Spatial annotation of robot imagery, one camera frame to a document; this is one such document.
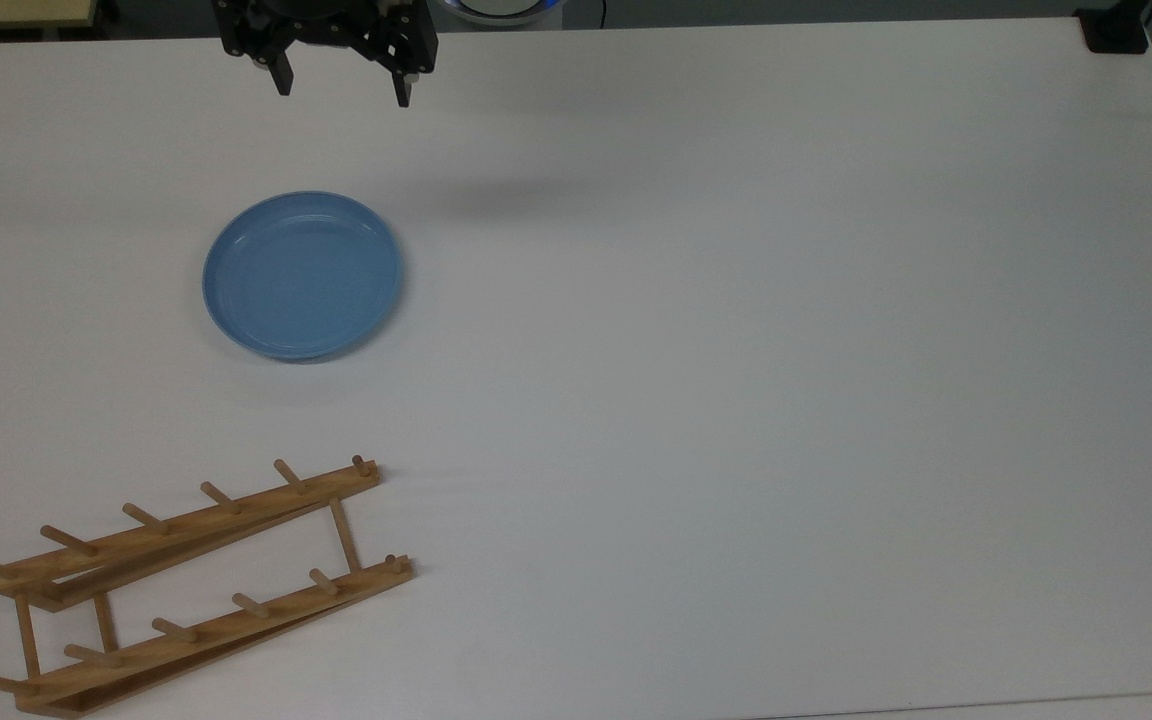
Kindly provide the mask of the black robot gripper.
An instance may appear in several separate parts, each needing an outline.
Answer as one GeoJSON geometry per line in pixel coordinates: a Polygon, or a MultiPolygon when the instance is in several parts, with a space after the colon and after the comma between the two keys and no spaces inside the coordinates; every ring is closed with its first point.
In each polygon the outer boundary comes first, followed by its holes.
{"type": "Polygon", "coordinates": [[[225,53],[270,69],[291,94],[291,44],[353,50],[393,74],[399,108],[410,108],[416,74],[435,69],[438,37],[425,1],[214,1],[225,53]]]}

